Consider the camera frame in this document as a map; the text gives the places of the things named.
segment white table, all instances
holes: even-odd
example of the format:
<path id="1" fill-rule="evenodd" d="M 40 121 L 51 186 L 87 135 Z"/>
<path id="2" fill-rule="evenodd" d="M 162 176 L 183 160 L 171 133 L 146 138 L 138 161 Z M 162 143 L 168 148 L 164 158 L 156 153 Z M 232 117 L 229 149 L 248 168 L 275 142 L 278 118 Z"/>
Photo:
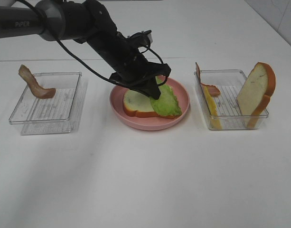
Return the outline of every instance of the white table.
<path id="1" fill-rule="evenodd" d="M 76 61 L 0 62 L 0 228 L 291 228 L 291 57 L 166 58 L 190 95 L 177 125 L 145 132 L 122 124 L 112 85 Z M 257 61 L 277 76 L 258 130 L 210 131 L 194 89 L 202 69 Z M 8 124 L 33 72 L 82 71 L 89 80 L 78 132 L 20 136 Z M 88 61 L 108 75 L 101 60 Z"/>
<path id="2" fill-rule="evenodd" d="M 290 45 L 243 0 L 102 3 L 123 35 L 151 29 L 152 48 L 161 57 L 291 56 Z M 80 58 L 101 59 L 87 44 L 64 43 Z M 0 39 L 0 61 L 21 59 L 72 58 L 38 35 Z"/>

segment clear plastic container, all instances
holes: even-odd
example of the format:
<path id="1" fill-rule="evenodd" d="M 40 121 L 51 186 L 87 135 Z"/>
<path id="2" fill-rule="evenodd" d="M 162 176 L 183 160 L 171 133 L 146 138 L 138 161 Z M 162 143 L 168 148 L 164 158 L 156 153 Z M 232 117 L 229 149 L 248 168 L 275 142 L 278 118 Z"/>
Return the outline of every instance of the clear plastic container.
<path id="1" fill-rule="evenodd" d="M 82 114 L 87 83 L 81 72 L 34 74 L 44 88 L 56 88 L 50 99 L 38 99 L 25 87 L 9 123 L 21 135 L 69 133 L 77 129 Z"/>
<path id="2" fill-rule="evenodd" d="M 196 92 L 210 130 L 258 129 L 263 120 L 269 116 L 266 109 L 257 116 L 241 114 L 237 95 L 246 80 L 242 70 L 198 70 L 194 74 L 197 80 Z M 215 85 L 220 90 L 219 96 L 212 97 L 217 115 L 210 112 L 200 80 L 201 83 Z"/>

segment black cable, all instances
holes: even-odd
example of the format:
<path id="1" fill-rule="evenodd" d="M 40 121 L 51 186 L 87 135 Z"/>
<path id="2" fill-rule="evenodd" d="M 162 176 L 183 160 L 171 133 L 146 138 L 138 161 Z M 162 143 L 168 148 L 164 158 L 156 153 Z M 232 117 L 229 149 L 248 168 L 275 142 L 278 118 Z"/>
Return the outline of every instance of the black cable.
<path id="1" fill-rule="evenodd" d="M 110 80 L 104 76 L 102 76 L 101 74 L 97 73 L 95 70 L 93 70 L 90 66 L 88 66 L 83 60 L 81 60 L 78 56 L 76 56 L 74 53 L 72 53 L 61 41 L 60 39 L 57 37 L 55 31 L 51 28 L 50 24 L 43 18 L 43 15 L 37 10 L 37 8 L 35 8 L 33 5 L 31 5 L 29 2 L 27 2 L 26 0 L 16 0 L 18 2 L 21 2 L 22 4 L 26 5 L 27 7 L 29 7 L 32 11 L 34 11 L 37 16 L 39 17 L 41 23 L 44 25 L 44 28 L 47 29 L 50 34 L 53 36 L 53 38 L 56 40 L 56 42 L 62 47 L 62 49 L 67 53 L 69 54 L 71 57 L 73 57 L 74 59 L 76 59 L 79 63 L 81 63 L 84 67 L 86 67 L 90 72 L 92 72 L 93 74 L 95 74 L 96 76 L 98 76 L 99 78 L 103 79 L 104 81 L 106 82 L 109 82 L 109 83 L 112 83 L 114 85 L 117 85 L 117 86 L 121 86 L 121 87 L 125 87 L 125 88 L 128 88 L 130 89 L 131 85 L 124 85 L 122 83 L 119 83 L 119 82 L 115 82 L 113 80 Z M 156 53 L 154 52 L 151 48 L 150 48 L 150 41 L 148 42 L 149 45 L 147 46 L 144 46 L 146 48 L 146 50 L 144 52 L 141 52 L 140 54 L 142 53 L 145 53 L 146 51 L 150 51 L 152 52 L 159 60 L 160 62 L 163 64 L 163 61 L 161 59 L 161 57 Z M 141 83 L 141 82 L 144 82 L 150 78 L 152 78 L 154 76 L 148 76 L 148 77 L 143 77 L 141 80 L 138 80 L 138 84 Z M 167 77 L 165 77 L 165 80 L 164 82 L 160 83 L 158 86 L 160 85 L 163 85 L 164 83 L 166 83 L 167 81 Z"/>

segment robotic arm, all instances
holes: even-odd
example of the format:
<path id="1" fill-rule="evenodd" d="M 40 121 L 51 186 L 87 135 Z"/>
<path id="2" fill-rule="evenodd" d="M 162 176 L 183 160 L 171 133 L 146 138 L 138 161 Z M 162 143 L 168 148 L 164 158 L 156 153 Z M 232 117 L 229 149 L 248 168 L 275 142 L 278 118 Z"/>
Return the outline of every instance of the robotic arm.
<path id="1" fill-rule="evenodd" d="M 149 62 L 139 51 L 152 51 L 150 30 L 124 37 L 97 0 L 41 0 L 34 9 L 37 14 L 28 8 L 0 7 L 0 38 L 39 34 L 47 41 L 86 42 L 116 71 L 107 81 L 159 98 L 155 76 L 164 75 L 165 83 L 171 69 L 160 58 L 161 64 Z"/>

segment upright bread slice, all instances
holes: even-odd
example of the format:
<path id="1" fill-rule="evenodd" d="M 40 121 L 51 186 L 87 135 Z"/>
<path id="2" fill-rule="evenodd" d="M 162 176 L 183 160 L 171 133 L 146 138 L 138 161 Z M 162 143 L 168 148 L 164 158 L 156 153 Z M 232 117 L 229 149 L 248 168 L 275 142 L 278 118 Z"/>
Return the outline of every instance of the upright bread slice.
<path id="1" fill-rule="evenodd" d="M 260 115 L 270 102 L 275 86 L 272 68 L 266 63 L 257 63 L 237 96 L 242 115 Z M 247 127 L 254 128 L 256 122 L 249 121 Z"/>
<path id="2" fill-rule="evenodd" d="M 174 119 L 176 116 L 167 115 L 161 116 L 154 111 L 150 103 L 150 99 L 136 91 L 127 90 L 123 97 L 123 110 L 128 116 L 136 117 L 163 117 Z"/>

